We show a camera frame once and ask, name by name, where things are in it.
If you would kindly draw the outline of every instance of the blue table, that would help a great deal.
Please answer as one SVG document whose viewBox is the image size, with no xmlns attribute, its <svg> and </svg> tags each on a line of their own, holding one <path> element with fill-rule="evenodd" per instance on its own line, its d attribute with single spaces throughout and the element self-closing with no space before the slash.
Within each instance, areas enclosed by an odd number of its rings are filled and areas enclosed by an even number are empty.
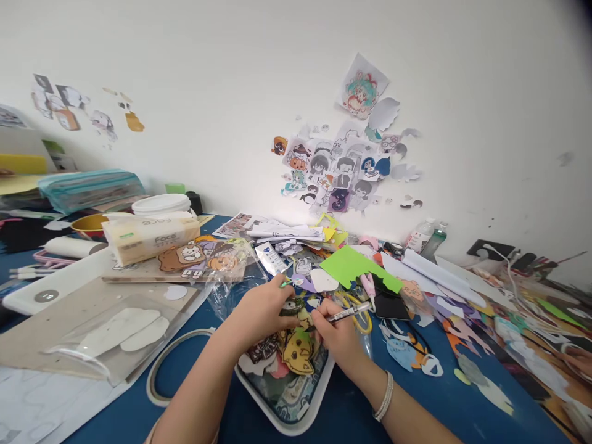
<svg viewBox="0 0 592 444">
<path fill-rule="evenodd" d="M 202 227 L 202 234 L 213 232 L 229 218 L 217 216 Z M 0 282 L 7 278 L 6 270 L 30 263 L 31 253 L 0 255 Z M 220 320 L 208 302 L 191 317 L 177 336 L 198 328 L 218 327 Z M 456 358 L 438 322 L 421 334 L 444 369 L 441 377 L 430 377 L 415 369 L 404 370 L 387 353 L 378 328 L 372 332 L 374 361 L 388 369 L 411 396 L 429 410 L 464 443 L 566 443 L 570 441 L 544 411 L 529 397 L 500 362 L 481 351 L 479 358 L 467 350 L 483 374 L 502 388 L 514 407 L 513 416 L 491 404 L 475 385 L 465 385 L 454 376 Z M 157 376 L 157 389 L 172 396 L 199 356 L 205 337 L 196 337 L 181 344 L 164 361 Z M 109 407 L 87 422 L 67 440 L 68 444 L 126 443 L 144 441 L 163 409 L 146 397 L 148 370 Z M 372 409 L 362 393 L 335 366 L 329 386 L 314 424 L 299 438 L 281 435 L 255 404 L 236 376 L 232 377 L 230 393 L 220 426 L 220 443 L 239 443 L 245 434 L 257 430 L 259 443 L 294 441 L 310 443 L 389 443 L 389 437 L 372 418 Z"/>
</svg>

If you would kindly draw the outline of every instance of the plastic bottle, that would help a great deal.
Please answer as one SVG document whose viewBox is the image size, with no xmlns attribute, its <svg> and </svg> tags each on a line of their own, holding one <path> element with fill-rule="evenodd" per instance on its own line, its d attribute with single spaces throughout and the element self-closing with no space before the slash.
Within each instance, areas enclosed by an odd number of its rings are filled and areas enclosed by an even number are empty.
<svg viewBox="0 0 592 444">
<path fill-rule="evenodd" d="M 405 248 L 411 248 L 416 253 L 421 253 L 421 250 L 426 246 L 427 241 L 430 240 L 430 237 L 434 233 L 435 222 L 436 219 L 427 218 L 425 222 L 417 225 L 405 241 Z"/>
<path fill-rule="evenodd" d="M 432 262 L 435 262 L 434 255 L 436 254 L 436 250 L 440 244 L 446 240 L 446 228 L 448 228 L 448 222 L 442 221 L 438 225 L 439 226 L 434 230 L 432 237 L 427 241 L 427 244 L 421 252 L 421 255 L 424 258 Z"/>
</svg>

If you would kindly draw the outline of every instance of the yellow cat cutout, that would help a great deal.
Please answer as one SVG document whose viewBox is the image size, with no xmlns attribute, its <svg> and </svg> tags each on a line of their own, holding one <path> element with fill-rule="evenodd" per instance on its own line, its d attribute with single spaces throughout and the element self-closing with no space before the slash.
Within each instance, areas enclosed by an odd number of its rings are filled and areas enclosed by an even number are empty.
<svg viewBox="0 0 592 444">
<path fill-rule="evenodd" d="M 296 374 L 307 375 L 315 372 L 310 363 L 313 344 L 310 335 L 301 327 L 296 327 L 288 338 L 282 359 L 288 368 Z"/>
</svg>

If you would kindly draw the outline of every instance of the white bucket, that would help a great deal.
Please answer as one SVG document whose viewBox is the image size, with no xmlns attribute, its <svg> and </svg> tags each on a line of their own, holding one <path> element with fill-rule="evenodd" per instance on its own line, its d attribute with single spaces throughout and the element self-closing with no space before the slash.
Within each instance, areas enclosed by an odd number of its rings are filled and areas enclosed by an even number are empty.
<svg viewBox="0 0 592 444">
<path fill-rule="evenodd" d="M 175 211 L 187 211 L 196 217 L 191 209 L 191 201 L 184 194 L 160 194 L 146 197 L 132 203 L 131 209 L 136 216 L 146 217 Z"/>
</svg>

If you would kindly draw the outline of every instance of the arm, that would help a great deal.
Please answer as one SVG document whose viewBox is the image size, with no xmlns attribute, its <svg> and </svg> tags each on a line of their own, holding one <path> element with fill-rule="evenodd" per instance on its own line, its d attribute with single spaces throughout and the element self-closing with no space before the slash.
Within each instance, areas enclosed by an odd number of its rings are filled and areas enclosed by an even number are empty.
<svg viewBox="0 0 592 444">
<path fill-rule="evenodd" d="M 193 368 L 155 426 L 152 444 L 211 444 L 226 404 L 234 365 L 253 344 L 300 324 L 280 316 L 294 288 L 281 289 L 283 274 L 249 290 L 232 314 L 210 337 Z"/>
<path fill-rule="evenodd" d="M 314 326 L 335 362 L 364 393 L 376 412 L 387 391 L 387 374 L 364 354 L 351 318 L 342 319 L 335 326 L 326 321 L 325 316 L 342 310 L 333 301 L 323 300 L 319 309 L 312 312 Z M 393 386 L 393 396 L 382 425 L 391 440 L 397 443 L 461 442 L 397 383 Z"/>
</svg>

